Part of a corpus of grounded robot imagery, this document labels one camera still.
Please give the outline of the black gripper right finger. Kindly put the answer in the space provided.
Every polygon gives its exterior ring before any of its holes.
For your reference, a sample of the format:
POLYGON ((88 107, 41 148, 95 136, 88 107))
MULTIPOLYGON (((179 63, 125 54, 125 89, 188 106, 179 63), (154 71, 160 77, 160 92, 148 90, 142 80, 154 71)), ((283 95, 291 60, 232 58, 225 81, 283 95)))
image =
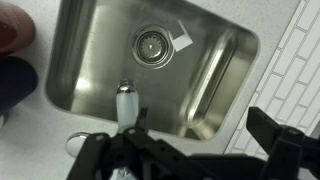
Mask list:
POLYGON ((280 125, 255 106, 248 109, 246 129, 268 154, 261 180, 298 180, 301 168, 320 180, 320 138, 280 125))

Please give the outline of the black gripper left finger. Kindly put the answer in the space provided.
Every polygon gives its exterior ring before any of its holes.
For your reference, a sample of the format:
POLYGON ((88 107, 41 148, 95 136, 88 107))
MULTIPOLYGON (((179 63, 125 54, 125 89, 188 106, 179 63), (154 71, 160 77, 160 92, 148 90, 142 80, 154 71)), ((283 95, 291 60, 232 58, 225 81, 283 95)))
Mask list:
POLYGON ((113 137, 106 133, 89 134, 67 180, 110 180, 114 171, 120 169, 143 180, 199 180, 200 172, 192 159, 145 132, 142 122, 146 112, 142 108, 138 122, 113 137))

